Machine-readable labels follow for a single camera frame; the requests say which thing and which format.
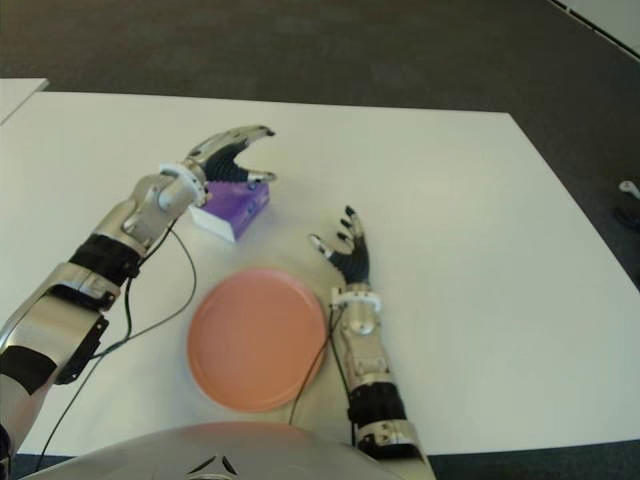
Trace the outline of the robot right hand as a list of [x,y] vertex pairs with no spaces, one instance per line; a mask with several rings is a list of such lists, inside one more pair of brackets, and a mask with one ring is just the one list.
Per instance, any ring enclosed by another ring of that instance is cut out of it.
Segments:
[[330,245],[316,234],[308,235],[309,243],[341,274],[346,285],[369,284],[369,250],[356,210],[346,205],[340,224],[342,229],[336,232],[336,237],[341,243],[341,249]]

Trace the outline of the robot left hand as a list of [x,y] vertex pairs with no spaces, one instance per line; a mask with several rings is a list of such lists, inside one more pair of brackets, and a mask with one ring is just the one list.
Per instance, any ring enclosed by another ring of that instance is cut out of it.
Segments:
[[277,179],[274,173],[246,169],[236,163],[236,158],[255,141],[274,135],[275,132],[264,125],[235,127],[193,147],[183,164],[206,182],[270,183]]

